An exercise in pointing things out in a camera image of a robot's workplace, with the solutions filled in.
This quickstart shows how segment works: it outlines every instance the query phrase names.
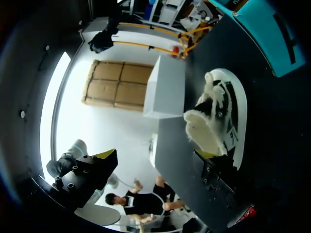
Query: black work surface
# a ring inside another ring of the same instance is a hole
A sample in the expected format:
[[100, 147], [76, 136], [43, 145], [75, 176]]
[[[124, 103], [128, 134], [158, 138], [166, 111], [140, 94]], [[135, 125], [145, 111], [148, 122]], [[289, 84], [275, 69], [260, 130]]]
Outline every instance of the black work surface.
[[[256, 187], [273, 186], [280, 200], [307, 180], [310, 164], [310, 75], [303, 67], [277, 78], [260, 50], [229, 17], [224, 17], [186, 58], [185, 111], [202, 94], [204, 74], [215, 68], [232, 71], [244, 86], [247, 129], [240, 171]], [[188, 142], [183, 118], [160, 120], [155, 165], [177, 195], [214, 232], [226, 227], [231, 214], [208, 194], [192, 166], [193, 145]]]

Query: man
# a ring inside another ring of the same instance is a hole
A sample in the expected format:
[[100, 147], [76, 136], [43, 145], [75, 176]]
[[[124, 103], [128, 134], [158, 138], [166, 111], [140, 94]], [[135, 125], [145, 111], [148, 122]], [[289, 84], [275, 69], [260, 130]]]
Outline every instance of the man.
[[129, 190], [126, 196], [121, 198], [113, 193], [106, 195], [106, 203], [109, 205], [122, 205], [126, 215], [139, 220], [141, 223], [147, 223], [155, 219], [154, 216], [141, 217], [143, 214], [161, 215], [164, 211], [178, 209], [185, 204], [181, 201], [167, 202], [167, 196], [172, 188], [165, 183], [162, 177], [157, 177], [153, 193], [139, 194], [142, 185], [135, 181], [136, 188]]

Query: yellow pad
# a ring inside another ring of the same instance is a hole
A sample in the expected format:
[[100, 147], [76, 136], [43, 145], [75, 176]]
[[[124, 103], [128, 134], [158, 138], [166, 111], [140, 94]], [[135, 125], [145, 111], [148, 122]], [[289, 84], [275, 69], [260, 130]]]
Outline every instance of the yellow pad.
[[202, 150], [195, 150], [195, 151], [205, 159], [210, 159], [212, 157], [218, 156], [217, 154], [208, 153]]
[[100, 153], [100, 154], [95, 154], [94, 156], [100, 159], [105, 159], [109, 155], [111, 155], [116, 149], [108, 150], [106, 152]]

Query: white fluffy material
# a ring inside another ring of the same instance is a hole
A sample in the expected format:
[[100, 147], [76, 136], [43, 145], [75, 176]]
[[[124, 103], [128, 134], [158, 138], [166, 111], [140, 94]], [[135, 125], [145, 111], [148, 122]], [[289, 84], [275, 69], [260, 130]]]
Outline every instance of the white fluffy material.
[[[211, 116], [205, 115], [197, 110], [189, 110], [184, 113], [186, 124], [186, 133], [188, 138], [194, 141], [201, 150], [214, 154], [227, 154], [227, 150], [223, 143], [223, 132], [220, 132], [219, 122], [215, 120], [216, 105], [219, 104], [223, 108], [224, 94], [227, 91], [225, 84], [220, 82], [214, 86], [214, 78], [211, 73], [205, 74], [205, 87], [203, 94], [200, 96], [197, 104], [206, 101], [208, 98], [213, 100]], [[228, 118], [231, 115], [231, 98], [229, 98]]]

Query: black t-shirt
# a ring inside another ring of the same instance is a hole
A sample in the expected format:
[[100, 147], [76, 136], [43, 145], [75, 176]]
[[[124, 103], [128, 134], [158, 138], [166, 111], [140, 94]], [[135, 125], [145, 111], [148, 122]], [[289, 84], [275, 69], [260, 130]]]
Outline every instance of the black t-shirt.
[[124, 211], [126, 215], [143, 215], [143, 214], [154, 214], [161, 215], [163, 212], [163, 202], [159, 197], [150, 194], [138, 194], [131, 193], [128, 191], [126, 193], [129, 197], [134, 197], [133, 207], [124, 206]]

